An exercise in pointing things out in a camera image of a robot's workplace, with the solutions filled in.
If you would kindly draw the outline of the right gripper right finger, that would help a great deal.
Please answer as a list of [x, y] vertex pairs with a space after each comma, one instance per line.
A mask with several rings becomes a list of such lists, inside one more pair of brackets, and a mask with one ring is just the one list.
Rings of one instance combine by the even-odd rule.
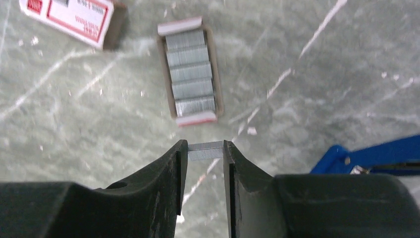
[[390, 175], [270, 176], [230, 141], [223, 167], [232, 238], [417, 238], [420, 210]]

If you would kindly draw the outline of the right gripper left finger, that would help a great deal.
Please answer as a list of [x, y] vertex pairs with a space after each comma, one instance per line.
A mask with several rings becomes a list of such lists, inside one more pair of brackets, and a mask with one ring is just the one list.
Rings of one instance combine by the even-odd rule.
[[188, 143], [106, 188], [70, 181], [3, 182], [3, 238], [172, 238], [188, 164]]

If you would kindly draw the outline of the grey staple strip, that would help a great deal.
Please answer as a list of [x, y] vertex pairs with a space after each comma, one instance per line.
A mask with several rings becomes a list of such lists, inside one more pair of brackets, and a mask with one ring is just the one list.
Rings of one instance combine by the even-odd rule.
[[190, 161], [212, 160], [223, 157], [223, 141], [197, 143], [188, 145]]

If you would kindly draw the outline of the staple box tray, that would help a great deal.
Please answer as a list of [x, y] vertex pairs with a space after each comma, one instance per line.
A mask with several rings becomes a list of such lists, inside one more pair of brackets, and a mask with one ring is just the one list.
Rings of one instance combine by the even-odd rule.
[[216, 122], [224, 105], [212, 30], [200, 16], [161, 23], [157, 33], [171, 117], [179, 127]]

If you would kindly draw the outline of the red white staple box sleeve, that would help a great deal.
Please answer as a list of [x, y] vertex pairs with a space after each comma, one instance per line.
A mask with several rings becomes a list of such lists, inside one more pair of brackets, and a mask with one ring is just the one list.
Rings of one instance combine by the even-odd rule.
[[115, 0], [21, 0], [27, 16], [94, 48], [115, 48], [127, 6]]

